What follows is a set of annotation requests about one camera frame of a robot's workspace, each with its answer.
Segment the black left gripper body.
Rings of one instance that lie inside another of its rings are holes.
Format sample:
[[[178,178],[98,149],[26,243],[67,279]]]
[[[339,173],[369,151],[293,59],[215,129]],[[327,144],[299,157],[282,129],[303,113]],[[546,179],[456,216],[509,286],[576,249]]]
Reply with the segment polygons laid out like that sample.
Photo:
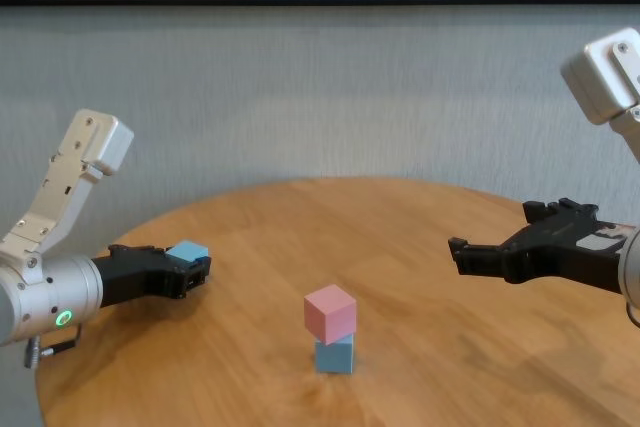
[[[105,308],[146,296],[171,297],[174,264],[170,256],[95,257],[102,282],[100,307]]]

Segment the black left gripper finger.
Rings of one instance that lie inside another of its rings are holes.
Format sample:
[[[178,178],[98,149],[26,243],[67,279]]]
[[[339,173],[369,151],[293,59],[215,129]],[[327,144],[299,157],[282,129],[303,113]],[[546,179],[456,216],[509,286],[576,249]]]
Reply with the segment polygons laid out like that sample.
[[[166,249],[156,246],[126,246],[122,244],[112,244],[108,247],[110,257],[150,257],[166,254]]]
[[[199,257],[192,261],[172,258],[174,264],[171,280],[171,297],[185,298],[187,293],[204,284],[210,273],[211,258]]]

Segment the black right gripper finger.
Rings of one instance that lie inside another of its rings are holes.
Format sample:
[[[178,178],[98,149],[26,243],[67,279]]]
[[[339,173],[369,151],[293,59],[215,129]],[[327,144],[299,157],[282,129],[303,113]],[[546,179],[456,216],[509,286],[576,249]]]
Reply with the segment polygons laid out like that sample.
[[[526,201],[522,204],[522,208],[527,222],[541,222],[559,214],[563,206],[560,202],[545,204],[539,201]]]
[[[462,276],[505,277],[504,257],[506,248],[502,245],[470,244],[467,240],[452,237],[448,247]]]

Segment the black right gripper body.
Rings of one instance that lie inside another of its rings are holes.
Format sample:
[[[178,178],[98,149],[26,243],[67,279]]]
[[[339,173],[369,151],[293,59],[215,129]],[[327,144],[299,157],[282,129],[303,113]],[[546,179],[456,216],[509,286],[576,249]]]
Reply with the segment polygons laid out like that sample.
[[[561,199],[562,211],[527,226],[502,246],[506,248],[506,282],[521,284],[558,277],[619,293],[618,264],[633,226],[597,218],[598,206]]]

